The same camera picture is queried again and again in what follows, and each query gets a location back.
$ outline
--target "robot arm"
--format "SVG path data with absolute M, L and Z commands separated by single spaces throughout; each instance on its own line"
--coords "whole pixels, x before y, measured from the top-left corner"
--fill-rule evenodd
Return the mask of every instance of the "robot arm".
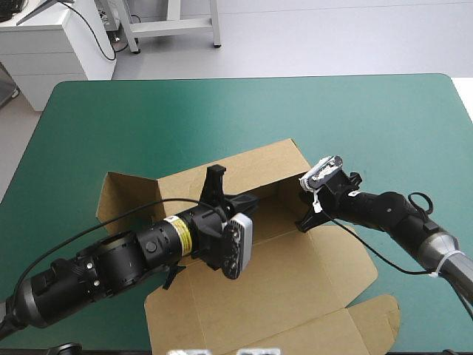
M 168 272 L 163 286 L 168 288 L 186 255 L 236 279 L 250 259 L 253 225 L 247 216 L 258 200 L 251 194 L 224 195 L 224 172 L 218 165 L 207 169 L 198 206 L 147 229 L 107 237 L 23 281 L 15 300 L 0 304 L 0 339 L 28 325 L 45 328 L 159 271 Z
M 297 223 L 299 230 L 338 218 L 385 231 L 423 268 L 446 278 L 473 304 L 473 261 L 460 251 L 456 237 L 429 218 L 432 201 L 418 192 L 409 200 L 396 192 L 360 192 L 360 175 L 347 176 L 342 164 L 338 156 L 324 158 L 301 178 L 302 199 L 312 208 Z M 429 208 L 425 211 L 418 206 L 413 195 L 426 199 Z

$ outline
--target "black wire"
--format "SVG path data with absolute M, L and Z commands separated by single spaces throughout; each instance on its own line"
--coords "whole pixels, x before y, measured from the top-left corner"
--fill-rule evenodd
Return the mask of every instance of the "black wire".
M 323 213 L 325 215 L 325 217 L 327 217 L 329 220 L 331 220 L 332 222 L 334 222 L 337 226 L 339 226 L 340 228 L 342 228 L 343 230 L 347 231 L 348 233 L 350 233 L 352 236 L 354 236 L 361 244 L 363 244 L 365 247 L 367 247 L 374 255 L 376 255 L 377 257 L 379 257 L 381 260 L 383 260 L 386 264 L 388 264 L 389 266 L 392 266 L 393 268 L 395 268 L 396 270 L 402 272 L 403 274 L 408 274 L 408 275 L 426 275 L 426 274 L 430 274 L 431 271 L 409 271 L 409 270 L 405 270 L 403 268 L 401 268 L 400 266 L 397 266 L 396 264 L 394 264 L 392 261 L 388 260 L 387 258 L 385 258 L 383 255 L 379 254 L 372 246 L 370 246 L 368 243 L 366 243 L 364 240 L 362 240 L 358 235 L 356 235 L 356 233 L 353 233 L 352 231 L 350 231 L 347 227 L 345 227 L 343 224 L 339 223 L 338 221 L 334 220 L 331 216 L 328 215 L 328 213 L 326 213 L 324 210 L 321 211 L 321 213 Z
M 470 318 L 472 318 L 473 320 L 473 310 L 472 308 L 469 306 L 469 304 L 467 303 L 467 301 L 465 300 L 465 297 L 458 291 L 458 288 L 457 286 L 452 282 L 450 281 L 447 277 L 443 276 L 441 274 L 441 276 L 450 284 L 450 286 L 453 288 L 453 291 L 455 291 L 456 295 L 458 296 L 458 299 L 460 300 L 461 304 L 463 305 L 463 307 L 465 308 L 466 312 L 468 313 L 468 315 L 470 316 Z
M 95 42 L 97 43 L 98 45 L 98 49 L 101 50 L 102 52 L 102 55 L 109 61 L 114 61 L 116 58 L 117 58 L 117 53 L 119 52 L 123 52 L 126 48 L 128 48 L 128 44 L 126 44 L 125 47 L 119 49 L 119 50 L 115 50 L 113 49 L 112 47 L 112 50 L 113 50 L 113 58 L 110 58 L 107 54 L 105 54 L 105 52 L 103 51 L 103 48 L 100 44 L 100 42 L 98 41 L 97 39 L 97 35 L 95 35 L 95 32 L 94 30 L 92 29 L 92 27 L 90 26 L 89 22 L 85 19 L 85 17 L 82 16 L 81 13 L 79 13 L 74 7 L 72 6 L 69 6 L 68 4 L 66 4 L 65 2 L 62 2 L 62 1 L 58 1 L 60 2 L 62 5 L 64 5 L 65 7 L 68 7 L 69 9 L 71 9 L 72 11 L 74 11 L 80 18 L 82 18 L 82 20 L 85 22 L 85 24 L 87 25 L 87 27 L 89 28 L 90 32 L 92 33 L 92 35 L 94 36 L 94 39 L 95 39 Z M 132 15 L 132 17 L 136 17 L 138 19 L 138 21 L 141 23 L 141 17 L 139 17 L 138 15 Z
M 138 21 L 141 23 L 141 17 L 139 17 L 138 15 L 131 15 L 131 17 L 136 17 Z
M 18 282 L 16 283 L 16 286 L 15 286 L 15 289 L 13 291 L 13 297 L 12 297 L 12 307 L 11 309 L 13 309 L 13 305 L 15 305 L 16 303 L 16 297 L 17 297 L 17 293 L 18 293 L 18 290 L 20 288 L 20 285 L 21 283 L 23 282 L 24 278 L 28 275 L 28 273 L 36 266 L 38 265 L 44 258 L 48 257 L 49 255 L 51 255 L 52 253 L 54 253 L 55 251 L 59 250 L 60 248 L 62 248 L 63 246 L 66 246 L 67 244 L 73 242 L 74 240 L 77 240 L 78 238 L 84 236 L 85 234 L 88 234 L 90 233 L 91 231 L 94 231 L 96 229 L 99 229 L 99 228 L 102 228 L 103 226 L 106 226 L 107 224 L 110 224 L 110 223 L 113 223 L 117 220 L 120 220 L 124 217 L 127 217 L 131 214 L 134 214 L 135 212 L 138 212 L 138 211 L 141 211 L 142 209 L 146 209 L 148 207 L 151 207 L 151 206 L 154 206 L 154 205 L 157 205 L 159 203 L 164 203 L 164 202 L 174 202 L 174 201 L 181 201 L 181 202 L 192 202 L 192 203 L 196 203 L 197 205 L 201 205 L 201 206 L 204 206 L 208 209 L 211 209 L 212 211 L 214 211 L 215 213 L 217 213 L 220 218 L 222 218 L 222 222 L 228 222 L 228 218 L 227 216 L 225 216 L 224 213 L 222 213 L 221 211 L 219 211 L 217 208 L 213 207 L 213 206 L 210 206 L 209 204 L 207 203 L 204 203 L 204 202 L 201 202 L 201 201 L 198 201 L 198 200 L 193 200 L 191 198 L 164 198 L 162 200 L 156 200 L 156 201 L 152 201 L 152 202 L 149 202 L 149 203 L 146 203 L 144 205 L 141 205 L 141 206 L 138 206 L 138 207 L 135 207 L 134 209 L 130 209 L 129 211 L 127 212 L 124 212 L 123 214 L 120 214 L 118 215 L 117 217 L 113 217 L 112 219 L 110 220 L 106 220 L 105 222 L 102 222 L 102 223 L 99 223 L 98 225 L 96 226 L 93 226 L 93 227 L 90 227 L 88 229 L 85 229 L 84 231 L 81 231 L 80 233 L 76 234 L 75 236 L 65 240 L 64 242 L 62 243 L 59 243 L 57 246 L 55 246 L 54 248 L 51 248 L 50 250 L 46 251 L 44 254 L 42 254 L 40 257 L 38 257 L 35 261 L 33 261 L 30 266 L 28 266 L 26 268 L 26 270 L 23 272 L 23 274 L 21 274 L 20 278 L 18 279 Z
M 115 50 L 115 53 L 123 52 L 126 48 L 128 48 L 128 43 L 127 43 L 126 46 L 123 47 L 122 49 L 120 49 L 120 50 Z
M 103 56 L 109 60 L 109 61 L 114 61 L 116 58 L 117 58 L 117 53 L 115 51 L 113 51 L 113 58 L 110 58 L 107 54 L 105 54 L 105 52 L 103 51 L 103 48 L 100 44 L 100 42 L 98 41 L 97 39 L 97 36 L 95 35 L 95 32 L 94 30 L 92 29 L 92 27 L 90 26 L 89 22 L 87 22 L 87 20 L 85 19 L 85 17 L 82 16 L 81 13 L 79 13 L 74 7 L 72 6 L 69 6 L 68 4 L 66 4 L 65 2 L 62 2 L 62 1 L 58 1 L 60 2 L 62 5 L 64 5 L 65 7 L 68 7 L 70 10 L 74 11 L 80 18 L 82 18 L 82 20 L 85 22 L 85 24 L 87 25 L 87 27 L 89 28 L 90 32 L 92 33 L 92 35 L 94 36 L 94 39 L 95 39 L 95 42 L 97 42 L 97 45 L 98 45 L 98 49 L 101 50 Z

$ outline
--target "screw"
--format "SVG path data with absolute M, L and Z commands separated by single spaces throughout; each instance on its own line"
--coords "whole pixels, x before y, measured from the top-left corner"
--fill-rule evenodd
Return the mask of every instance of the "screw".
M 156 249 L 157 249 L 157 246 L 156 246 L 155 243 L 153 243 L 153 242 L 148 242 L 148 243 L 146 244 L 146 251 L 147 251 L 148 253 L 154 253 L 154 252 L 156 251 Z

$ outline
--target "cardboard box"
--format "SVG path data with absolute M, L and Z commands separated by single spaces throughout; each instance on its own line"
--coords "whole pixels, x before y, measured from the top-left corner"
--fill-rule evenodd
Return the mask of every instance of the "cardboard box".
M 294 222 L 307 211 L 298 179 L 310 165 L 292 140 L 158 180 L 109 173 L 98 218 L 157 198 L 198 199 L 205 169 L 214 163 L 227 168 L 225 193 L 252 192 L 261 199 L 253 216 L 252 258 L 234 281 L 199 260 L 184 260 L 187 269 L 171 288 L 146 299 L 153 353 L 208 348 L 220 355 L 264 347 L 287 355 L 385 354 L 398 333 L 398 304 L 384 295 L 346 308 L 377 271 L 364 247 L 339 227 L 320 226 L 306 234 L 296 229 Z M 165 203 L 140 217 L 159 220 L 189 206 Z

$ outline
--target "yellow label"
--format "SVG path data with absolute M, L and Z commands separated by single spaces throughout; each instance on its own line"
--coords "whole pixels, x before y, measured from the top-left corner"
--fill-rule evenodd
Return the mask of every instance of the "yellow label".
M 177 235 L 179 235 L 183 256 L 190 254 L 192 251 L 192 238 L 186 222 L 181 220 L 178 216 L 166 217 L 164 220 L 168 221 L 176 230 Z

